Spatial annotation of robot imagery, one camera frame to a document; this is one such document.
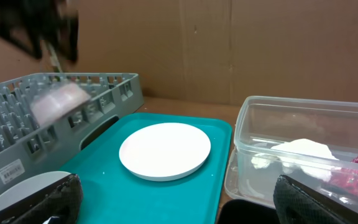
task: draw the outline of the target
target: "brown cardboard backdrop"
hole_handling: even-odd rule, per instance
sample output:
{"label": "brown cardboard backdrop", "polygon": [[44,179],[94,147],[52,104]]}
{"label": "brown cardboard backdrop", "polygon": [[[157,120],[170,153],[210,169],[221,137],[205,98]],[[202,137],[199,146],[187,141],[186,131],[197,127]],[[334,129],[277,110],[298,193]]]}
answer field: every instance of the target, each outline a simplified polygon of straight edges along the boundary
{"label": "brown cardboard backdrop", "polygon": [[[135,72],[145,95],[358,101],[358,1],[80,2],[76,72]],[[40,65],[0,40],[0,82]]]}

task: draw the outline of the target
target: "dish rack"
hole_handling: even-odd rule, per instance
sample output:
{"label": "dish rack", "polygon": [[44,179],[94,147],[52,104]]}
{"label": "dish rack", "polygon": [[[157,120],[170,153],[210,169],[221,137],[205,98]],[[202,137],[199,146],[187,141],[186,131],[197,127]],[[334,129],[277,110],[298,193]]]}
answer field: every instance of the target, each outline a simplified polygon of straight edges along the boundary
{"label": "dish rack", "polygon": [[[45,89],[72,80],[92,100],[39,127],[30,102]],[[0,83],[0,194],[35,175],[59,169],[108,121],[133,113],[144,99],[134,73],[35,73]]]}

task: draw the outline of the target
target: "wooden table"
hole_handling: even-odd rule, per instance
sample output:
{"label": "wooden table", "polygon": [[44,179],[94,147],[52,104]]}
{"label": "wooden table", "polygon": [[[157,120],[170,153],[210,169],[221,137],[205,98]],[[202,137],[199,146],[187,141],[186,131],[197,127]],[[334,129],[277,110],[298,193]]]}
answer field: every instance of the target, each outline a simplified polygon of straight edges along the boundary
{"label": "wooden table", "polygon": [[[137,112],[174,114],[221,119],[231,125],[231,128],[233,129],[233,134],[235,123],[237,121],[237,116],[241,108],[240,106],[194,103],[181,100],[166,100],[151,97],[145,97],[144,100],[144,105],[139,108]],[[234,145],[233,141],[231,141],[230,153],[233,149]],[[218,214],[220,213],[222,206],[230,200],[231,198],[225,193],[224,187],[222,187]]]}

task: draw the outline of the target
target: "white sticker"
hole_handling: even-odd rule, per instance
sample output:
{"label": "white sticker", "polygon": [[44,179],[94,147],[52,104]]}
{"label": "white sticker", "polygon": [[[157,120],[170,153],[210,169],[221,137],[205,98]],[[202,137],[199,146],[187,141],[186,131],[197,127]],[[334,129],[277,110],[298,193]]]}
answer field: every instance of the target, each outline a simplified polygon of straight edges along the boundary
{"label": "white sticker", "polygon": [[22,161],[18,159],[0,169],[0,178],[4,184],[7,184],[23,173],[24,167]]}

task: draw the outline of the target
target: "round white plate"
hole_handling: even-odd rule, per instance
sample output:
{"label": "round white plate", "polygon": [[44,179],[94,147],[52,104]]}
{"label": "round white plate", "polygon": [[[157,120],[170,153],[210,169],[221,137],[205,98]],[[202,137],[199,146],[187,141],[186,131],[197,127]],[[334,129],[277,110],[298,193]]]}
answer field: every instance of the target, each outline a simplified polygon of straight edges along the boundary
{"label": "round white plate", "polygon": [[23,180],[0,195],[0,211],[68,175],[69,172],[55,171]]}
{"label": "round white plate", "polygon": [[210,151],[211,142],[202,130],[188,124],[162,123],[131,134],[119,149],[119,159],[140,178],[169,181],[196,171]]}

